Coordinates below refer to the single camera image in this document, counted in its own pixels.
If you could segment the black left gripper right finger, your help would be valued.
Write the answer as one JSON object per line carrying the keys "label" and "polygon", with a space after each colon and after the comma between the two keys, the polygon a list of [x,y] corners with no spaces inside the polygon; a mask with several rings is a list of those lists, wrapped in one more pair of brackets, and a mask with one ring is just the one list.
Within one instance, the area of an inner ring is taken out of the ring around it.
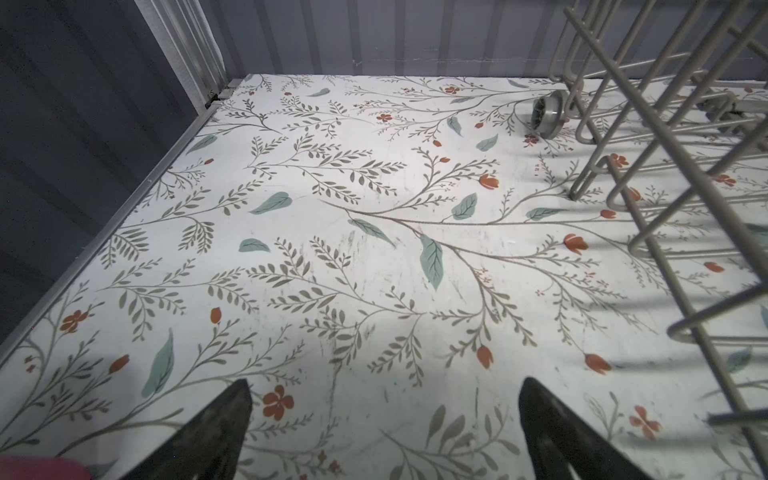
{"label": "black left gripper right finger", "polygon": [[537,479],[649,477],[535,378],[524,379],[518,409]]}

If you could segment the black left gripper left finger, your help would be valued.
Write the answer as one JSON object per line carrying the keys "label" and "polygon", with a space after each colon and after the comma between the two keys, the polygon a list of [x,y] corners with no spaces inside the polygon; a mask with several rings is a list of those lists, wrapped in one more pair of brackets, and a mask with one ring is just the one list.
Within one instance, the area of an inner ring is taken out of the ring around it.
{"label": "black left gripper left finger", "polygon": [[252,409],[248,382],[235,381],[124,477],[234,478]]}

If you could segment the pink tape roll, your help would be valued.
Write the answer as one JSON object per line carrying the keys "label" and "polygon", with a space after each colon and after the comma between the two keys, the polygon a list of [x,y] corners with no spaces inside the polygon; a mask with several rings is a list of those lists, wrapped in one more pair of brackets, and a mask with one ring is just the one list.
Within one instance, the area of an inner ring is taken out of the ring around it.
{"label": "pink tape roll", "polygon": [[62,458],[2,456],[1,478],[8,480],[91,480],[83,465]]}

